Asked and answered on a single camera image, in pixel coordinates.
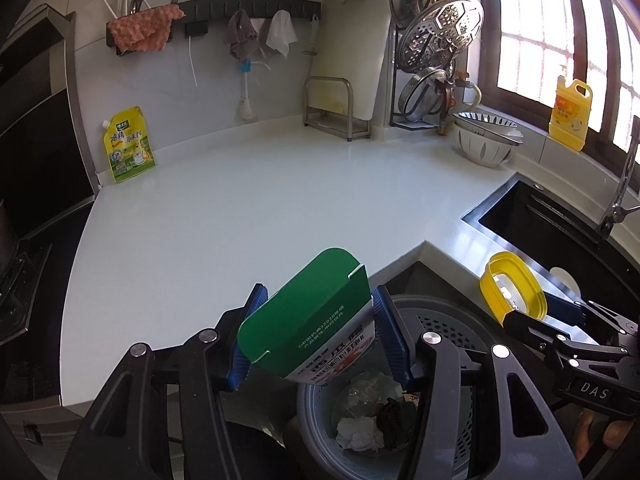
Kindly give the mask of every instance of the window frame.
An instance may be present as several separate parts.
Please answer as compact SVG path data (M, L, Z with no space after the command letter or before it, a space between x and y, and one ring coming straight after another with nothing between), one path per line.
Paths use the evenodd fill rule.
M582 0L569 0L574 21L574 79L587 81L587 24ZM481 0L484 8L478 86L482 103L517 119L548 130L551 107L498 86L502 41L501 1ZM613 143L620 102L620 40L611 0L600 0L607 40L607 89L600 131L588 129L583 152L612 171L622 174L626 152ZM640 171L634 171L631 187L640 189Z

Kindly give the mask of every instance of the trash can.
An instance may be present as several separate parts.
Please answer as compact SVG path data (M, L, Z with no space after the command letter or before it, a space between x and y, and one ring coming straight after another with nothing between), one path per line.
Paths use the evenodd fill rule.
M402 318L417 316L425 332L438 332L457 346L486 351L495 337L468 310L427 296L395 296L394 303ZM361 454L345 450L336 442L332 410L338 394L351 379L366 370L379 370L391 375L382 343L376 339L369 351L340 376L325 386L301 384L298 387L298 418L306 448L316 462L340 480L396 480L406 449L380 450ZM458 446L453 478L466 478L471 448L472 391L462 388Z

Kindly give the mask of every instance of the metal screw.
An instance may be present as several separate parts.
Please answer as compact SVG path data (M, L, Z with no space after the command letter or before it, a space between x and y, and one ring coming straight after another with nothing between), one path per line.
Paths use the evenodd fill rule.
M424 334L422 334L422 340L427 344L437 345L440 341L442 341L442 338L438 333L425 332Z
M133 357L142 357L146 354L146 345L144 343L136 343L130 348L129 353Z
M493 352L494 355L496 357L499 357L500 359L509 357L509 349L505 345L494 345L491 348L491 352Z
M207 328L206 330L203 330L202 332L200 332L200 334L198 335L198 338L203 343L213 343L216 339L218 339L218 332L210 328Z

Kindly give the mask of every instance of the white countertop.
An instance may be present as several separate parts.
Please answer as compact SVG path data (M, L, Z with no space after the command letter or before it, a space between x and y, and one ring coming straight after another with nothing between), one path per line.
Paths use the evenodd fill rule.
M513 168L478 166L433 134L347 143L299 118L252 128L159 150L156 168L100 191L66 294L63 406L86 412L133 343L180 345L328 247L369 276L425 241L476 276L503 250L461 217Z

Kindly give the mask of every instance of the pink towel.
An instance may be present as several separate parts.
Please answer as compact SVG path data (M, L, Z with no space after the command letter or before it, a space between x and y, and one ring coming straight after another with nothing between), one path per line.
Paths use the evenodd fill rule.
M116 45L123 52L126 50L160 52L169 39L171 22L183 17L184 12L178 5L169 4L111 20L107 26L113 34Z

